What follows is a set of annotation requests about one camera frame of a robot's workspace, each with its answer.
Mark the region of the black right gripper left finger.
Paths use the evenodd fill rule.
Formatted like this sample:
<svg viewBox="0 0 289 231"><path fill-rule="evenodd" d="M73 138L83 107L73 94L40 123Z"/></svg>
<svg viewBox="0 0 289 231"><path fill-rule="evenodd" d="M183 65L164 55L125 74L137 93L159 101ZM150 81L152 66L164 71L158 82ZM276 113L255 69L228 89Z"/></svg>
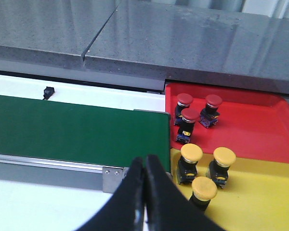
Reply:
<svg viewBox="0 0 289 231"><path fill-rule="evenodd" d="M107 203L79 231L142 231L144 226L143 160L135 158Z"/></svg>

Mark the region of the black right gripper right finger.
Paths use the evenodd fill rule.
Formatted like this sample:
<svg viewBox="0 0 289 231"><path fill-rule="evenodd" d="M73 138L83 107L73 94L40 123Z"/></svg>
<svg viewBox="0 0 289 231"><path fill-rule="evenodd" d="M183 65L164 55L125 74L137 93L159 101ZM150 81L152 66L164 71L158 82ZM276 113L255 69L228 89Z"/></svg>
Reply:
<svg viewBox="0 0 289 231"><path fill-rule="evenodd" d="M182 195L153 154L145 160L145 197L150 231L223 230Z"/></svg>

